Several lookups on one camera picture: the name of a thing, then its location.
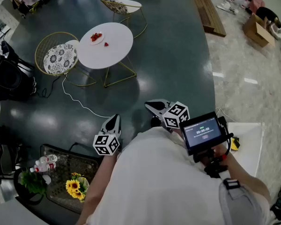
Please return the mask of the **wooden bench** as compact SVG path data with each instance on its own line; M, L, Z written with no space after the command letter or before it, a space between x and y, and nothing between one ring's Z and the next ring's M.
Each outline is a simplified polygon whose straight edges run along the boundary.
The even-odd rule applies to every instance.
M205 33L226 37L226 31L211 0L194 0Z

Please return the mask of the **black round seat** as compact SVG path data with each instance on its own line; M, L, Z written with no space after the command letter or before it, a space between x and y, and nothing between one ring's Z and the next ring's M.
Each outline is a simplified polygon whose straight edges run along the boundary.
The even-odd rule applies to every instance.
M275 24L278 29L281 28L281 22L278 15L266 7L259 7L256 11L256 16L264 21L264 27L270 22L270 24Z

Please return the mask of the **white side table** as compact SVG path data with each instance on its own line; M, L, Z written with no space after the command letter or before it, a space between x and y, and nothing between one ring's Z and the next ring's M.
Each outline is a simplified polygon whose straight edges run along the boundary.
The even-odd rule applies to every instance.
M231 152L234 158L251 176L257 176L264 136L262 124L229 122L228 130L240 143L238 150Z

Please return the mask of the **person's white shirt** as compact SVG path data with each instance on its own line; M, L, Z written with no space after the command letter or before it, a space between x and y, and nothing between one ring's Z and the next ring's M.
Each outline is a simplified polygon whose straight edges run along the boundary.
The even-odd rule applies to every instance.
M267 225L270 203L230 177L204 172L181 136L163 127L139 133L118 155L86 225Z

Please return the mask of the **white round plate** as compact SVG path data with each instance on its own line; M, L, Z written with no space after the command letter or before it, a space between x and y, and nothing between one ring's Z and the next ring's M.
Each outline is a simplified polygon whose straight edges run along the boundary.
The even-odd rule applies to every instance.
M99 37L99 38L98 38L96 41L94 41L94 42L91 41L91 38L93 37L94 34L91 35L91 37L90 37L90 42L91 42L90 44L91 44L91 45L96 45L96 44L99 44L99 43L101 43L101 42L103 41L103 39L104 39L104 33L103 33L103 32L98 32L98 34L99 34L99 33L102 33L102 36Z

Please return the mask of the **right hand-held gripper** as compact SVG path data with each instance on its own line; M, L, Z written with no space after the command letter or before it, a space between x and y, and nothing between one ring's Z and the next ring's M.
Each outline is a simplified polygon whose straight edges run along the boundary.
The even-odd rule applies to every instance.
M158 117L167 128L180 128L180 123L190 119L189 109L180 102L166 99L152 99L145 102L145 108Z

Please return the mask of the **green potted plant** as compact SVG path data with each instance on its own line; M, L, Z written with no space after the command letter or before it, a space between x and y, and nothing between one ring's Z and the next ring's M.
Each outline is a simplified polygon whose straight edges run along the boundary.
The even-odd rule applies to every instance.
M47 184L42 175L35 172L22 172L21 184L33 194L45 195Z

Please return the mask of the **clear water bottle red label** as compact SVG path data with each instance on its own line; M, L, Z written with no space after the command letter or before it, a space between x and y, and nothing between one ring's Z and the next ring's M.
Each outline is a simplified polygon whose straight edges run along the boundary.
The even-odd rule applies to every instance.
M44 173L50 169L54 169L56 167L56 163L50 163L50 164L40 164L35 165L34 167L30 168L30 172L36 172L36 173Z
M41 157L39 160L36 161L36 165L43 165L43 164L50 164L56 162L58 157L54 154L50 154L47 156Z

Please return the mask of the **dark glass side table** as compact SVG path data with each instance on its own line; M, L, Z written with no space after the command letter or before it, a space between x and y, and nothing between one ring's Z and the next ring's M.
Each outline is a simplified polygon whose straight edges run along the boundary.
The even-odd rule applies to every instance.
M47 186L47 199L72 212L81 213L83 204L67 192L66 181L70 180L72 173L76 172L85 175L86 180L91 182L103 158L86 156L49 144L41 145L40 154L42 156L56 155L58 157L56 162L57 167L46 173L52 180Z

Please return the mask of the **black office chair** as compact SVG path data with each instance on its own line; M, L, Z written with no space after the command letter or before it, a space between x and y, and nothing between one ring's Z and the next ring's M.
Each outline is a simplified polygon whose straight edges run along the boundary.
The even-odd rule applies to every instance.
M20 146L20 141L7 127L0 127L0 184L2 180L11 179L10 176L19 162Z

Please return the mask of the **round white table gold legs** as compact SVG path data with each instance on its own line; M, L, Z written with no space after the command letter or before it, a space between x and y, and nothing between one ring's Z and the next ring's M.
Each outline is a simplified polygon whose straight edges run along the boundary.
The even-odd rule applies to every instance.
M98 32L104 33L104 39L101 43L91 45L90 37L92 34ZM128 54L133 46L133 34L131 30L117 22L107 22L91 28L79 41L78 45L78 59L79 62L90 69L107 69L104 78L104 87L119 83L137 76L137 73L126 66L122 60L128 58ZM131 76L125 77L118 81L107 83L107 77L110 67L119 64L129 72Z

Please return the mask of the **black monitor screen with mount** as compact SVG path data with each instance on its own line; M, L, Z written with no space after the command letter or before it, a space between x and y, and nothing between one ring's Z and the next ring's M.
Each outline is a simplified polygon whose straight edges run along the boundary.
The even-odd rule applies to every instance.
M220 163L227 158L231 149L233 133L228 131L226 119L217 117L215 112L184 121L180 128L186 143L188 155L193 156L194 162L207 159L204 171L213 178L219 178L219 173L228 169L227 165ZM227 150L222 155L215 155L213 147L226 142Z

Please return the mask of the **white table corner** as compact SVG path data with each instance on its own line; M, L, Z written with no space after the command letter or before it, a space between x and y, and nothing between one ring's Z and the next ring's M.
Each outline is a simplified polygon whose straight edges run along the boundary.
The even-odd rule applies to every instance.
M0 204L0 225L49 225L16 199Z

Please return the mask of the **open cardboard box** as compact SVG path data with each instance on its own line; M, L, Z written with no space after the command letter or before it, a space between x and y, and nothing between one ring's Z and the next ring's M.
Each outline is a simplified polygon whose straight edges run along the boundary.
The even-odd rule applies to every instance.
M275 47L274 37L263 27L264 21L255 14L252 14L247 22L243 25L244 34L252 39L261 47L268 44Z

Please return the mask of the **person's left forearm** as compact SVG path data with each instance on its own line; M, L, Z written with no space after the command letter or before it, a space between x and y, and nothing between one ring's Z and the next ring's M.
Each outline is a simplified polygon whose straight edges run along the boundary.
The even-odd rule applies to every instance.
M118 155L119 151L117 150L112 156L104 156L88 188L84 206L76 225L86 225L88 217L96 210L111 179Z

